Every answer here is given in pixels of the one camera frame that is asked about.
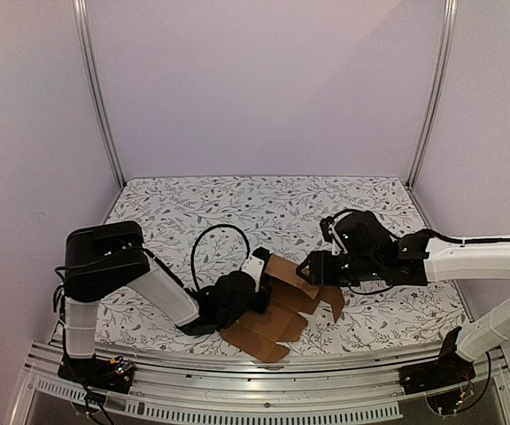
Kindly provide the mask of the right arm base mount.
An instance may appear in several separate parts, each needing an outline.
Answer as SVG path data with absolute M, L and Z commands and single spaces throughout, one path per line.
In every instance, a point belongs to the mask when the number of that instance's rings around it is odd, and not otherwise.
M 398 370 L 399 384 L 406 395 L 435 390 L 475 378 L 473 360 L 464 360 L 456 353 L 456 340 L 460 331 L 461 327 L 457 327 L 446 335 L 435 360 L 404 366 Z

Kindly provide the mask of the brown cardboard box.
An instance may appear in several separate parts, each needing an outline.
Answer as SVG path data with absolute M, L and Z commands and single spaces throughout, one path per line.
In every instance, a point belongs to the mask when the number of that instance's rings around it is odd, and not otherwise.
M 253 358 L 264 363 L 276 363 L 285 358 L 308 326 L 307 316 L 316 312 L 319 303 L 331 308 L 331 320 L 336 322 L 344 307 L 344 296 L 337 287 L 316 287 L 296 275 L 297 264 L 271 255 L 265 268 L 270 279 L 271 297 L 264 313 L 249 311 L 236 323 L 220 332 L 221 338 Z

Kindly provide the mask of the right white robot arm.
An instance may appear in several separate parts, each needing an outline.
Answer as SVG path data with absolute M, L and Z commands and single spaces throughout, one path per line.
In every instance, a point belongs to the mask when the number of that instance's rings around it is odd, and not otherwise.
M 510 281 L 510 235 L 445 236 L 433 229 L 396 236 L 370 211 L 343 210 L 320 222 L 328 251 L 312 251 L 296 273 L 312 286 L 352 287 L 383 281 L 391 287 L 460 280 Z M 464 363 L 510 340 L 510 297 L 480 319 L 451 332 L 429 378 L 447 386 Z

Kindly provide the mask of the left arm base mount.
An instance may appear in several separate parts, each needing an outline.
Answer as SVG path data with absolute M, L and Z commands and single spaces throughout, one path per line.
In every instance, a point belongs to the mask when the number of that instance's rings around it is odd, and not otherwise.
M 73 359 L 63 355 L 58 377 L 91 390 L 128 394 L 135 375 L 135 363 L 117 356 L 111 359 Z

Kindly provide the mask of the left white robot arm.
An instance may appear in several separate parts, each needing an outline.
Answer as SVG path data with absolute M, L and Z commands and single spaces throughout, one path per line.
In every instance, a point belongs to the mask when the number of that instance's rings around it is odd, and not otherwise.
M 65 263 L 53 303 L 63 321 L 63 347 L 70 371 L 85 384 L 103 377 L 95 359 L 97 309 L 103 298 L 129 287 L 164 313 L 187 336 L 230 328 L 245 313 L 264 313 L 272 289 L 265 268 L 269 251 L 248 249 L 242 265 L 212 285 L 188 288 L 145 247 L 141 226 L 132 221 L 81 228 L 66 239 Z

